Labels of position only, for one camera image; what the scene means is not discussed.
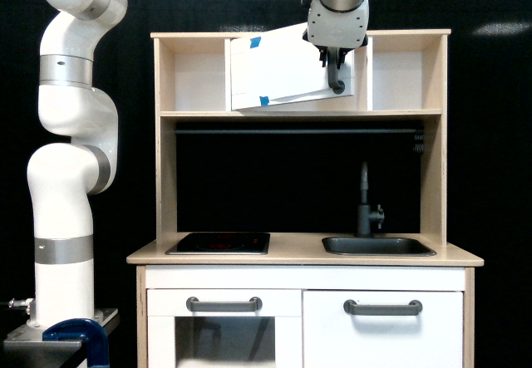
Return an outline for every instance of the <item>faucet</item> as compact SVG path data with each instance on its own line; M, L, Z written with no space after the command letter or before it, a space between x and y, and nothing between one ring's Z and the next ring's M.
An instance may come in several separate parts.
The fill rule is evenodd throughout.
M377 211L372 212L372 208L367 202L367 189L367 162L363 162L360 176L360 204L358 205L357 236L359 238L372 238L370 224L377 223L380 229L384 221L384 210L380 204L377 205Z

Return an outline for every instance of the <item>sink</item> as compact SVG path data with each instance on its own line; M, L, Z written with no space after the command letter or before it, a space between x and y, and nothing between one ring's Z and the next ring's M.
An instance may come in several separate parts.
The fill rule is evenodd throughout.
M334 254L353 256L434 256L435 251L409 238L354 238L332 237L322 239L325 250Z

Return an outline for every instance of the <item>gray handle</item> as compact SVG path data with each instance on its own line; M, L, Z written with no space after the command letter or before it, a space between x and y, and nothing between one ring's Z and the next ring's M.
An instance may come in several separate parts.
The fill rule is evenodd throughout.
M190 312L257 312L263 308L263 301L252 297L249 302L200 302L197 297L189 297L186 308Z
M417 300L400 306L359 305L354 300L346 300L343 310L352 316L417 316L423 310L423 305Z

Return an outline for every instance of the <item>wooden shelf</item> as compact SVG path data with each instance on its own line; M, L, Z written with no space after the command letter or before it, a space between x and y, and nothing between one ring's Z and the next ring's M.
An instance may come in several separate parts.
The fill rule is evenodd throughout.
M231 111L231 112L176 112L173 110L161 111L160 117L175 118L175 121L203 121L203 120L308 120L308 121L359 121L359 120L422 120L441 117L441 109L420 110L370 110L370 111Z

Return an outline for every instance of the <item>countertop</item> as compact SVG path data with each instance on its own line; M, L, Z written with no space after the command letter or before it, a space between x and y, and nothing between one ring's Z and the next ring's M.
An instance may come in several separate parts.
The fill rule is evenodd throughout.
M414 238L436 251L435 256L344 256L327 253L322 239L347 236L345 233L271 233L268 254L167 255L168 249L188 233L175 233L174 241L148 243L127 258L129 264L249 264L249 265L331 265L331 266L418 266L418 267L481 267L484 260L455 245L443 246L419 234L382 234L379 238Z

